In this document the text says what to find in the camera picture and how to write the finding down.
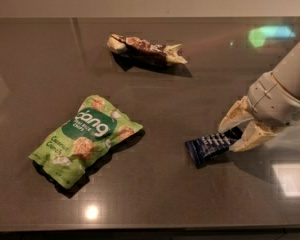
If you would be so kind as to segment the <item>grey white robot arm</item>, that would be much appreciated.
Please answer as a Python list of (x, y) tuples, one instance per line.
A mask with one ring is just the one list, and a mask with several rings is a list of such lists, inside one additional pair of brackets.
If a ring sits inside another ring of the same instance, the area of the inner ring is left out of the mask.
[(299, 120), (300, 42), (232, 105), (221, 120), (218, 131), (225, 133), (248, 122), (242, 137), (230, 146), (231, 151), (242, 152), (275, 138)]

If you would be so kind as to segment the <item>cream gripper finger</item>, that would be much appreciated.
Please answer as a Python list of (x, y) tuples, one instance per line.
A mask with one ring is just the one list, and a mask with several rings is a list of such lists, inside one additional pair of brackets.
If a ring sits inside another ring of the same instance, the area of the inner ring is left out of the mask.
[(251, 150), (275, 138), (284, 127), (270, 126), (264, 123), (250, 121), (241, 138), (230, 146), (232, 152)]
[(241, 100), (236, 101), (229, 109), (227, 114), (221, 120), (218, 131), (224, 133), (243, 122), (253, 119), (248, 107), (248, 97), (244, 96)]

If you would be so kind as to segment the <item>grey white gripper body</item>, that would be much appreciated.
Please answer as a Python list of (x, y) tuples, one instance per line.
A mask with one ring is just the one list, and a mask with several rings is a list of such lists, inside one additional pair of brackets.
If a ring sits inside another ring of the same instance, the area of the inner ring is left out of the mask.
[(271, 72), (262, 74), (247, 94), (253, 117), (264, 124), (287, 127), (300, 120), (300, 100), (290, 94)]

